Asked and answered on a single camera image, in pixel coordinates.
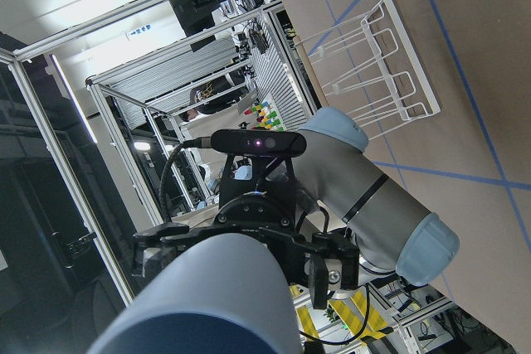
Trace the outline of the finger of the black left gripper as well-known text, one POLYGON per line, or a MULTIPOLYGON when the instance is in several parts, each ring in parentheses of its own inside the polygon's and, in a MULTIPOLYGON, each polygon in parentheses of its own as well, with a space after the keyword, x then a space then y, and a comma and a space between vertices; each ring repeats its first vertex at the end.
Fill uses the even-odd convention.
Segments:
POLYGON ((155 278, 176 257, 176 250, 172 247, 164 247, 161 239, 174 235, 185 235, 189 231, 188 225, 165 222, 134 234, 132 275, 155 278))
POLYGON ((326 309, 329 292, 359 287, 359 248, 335 233, 313 233, 309 254, 308 289, 314 309, 326 309))

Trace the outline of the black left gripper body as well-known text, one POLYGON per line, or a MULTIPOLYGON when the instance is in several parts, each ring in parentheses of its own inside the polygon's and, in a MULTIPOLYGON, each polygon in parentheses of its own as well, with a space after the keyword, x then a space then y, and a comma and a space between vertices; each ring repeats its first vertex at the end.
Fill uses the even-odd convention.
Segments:
POLYGON ((308 288, 309 254, 315 252, 312 234, 339 233, 322 229, 309 237, 303 235, 302 226, 309 213, 297 209, 301 186, 291 158, 252 156, 250 161, 248 180, 237 180, 232 172, 223 174, 220 207, 207 218, 205 226, 188 225, 187 234, 162 238, 163 246, 174 248, 176 259, 211 237, 250 236, 271 252, 288 284, 308 288))

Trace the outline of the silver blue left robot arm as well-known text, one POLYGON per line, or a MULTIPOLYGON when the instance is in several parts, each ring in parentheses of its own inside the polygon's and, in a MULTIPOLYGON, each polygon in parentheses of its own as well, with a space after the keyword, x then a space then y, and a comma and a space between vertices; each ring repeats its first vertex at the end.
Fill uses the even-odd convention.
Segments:
POLYGON ((184 143, 228 162, 251 163, 248 178, 226 168, 218 210, 206 227, 166 220, 134 236, 133 273, 154 279, 186 250, 239 233, 265 244, 288 284, 309 290, 316 309, 380 274, 424 286, 454 259, 457 235, 365 157, 368 136, 345 113, 320 109, 294 132, 219 129, 184 143))

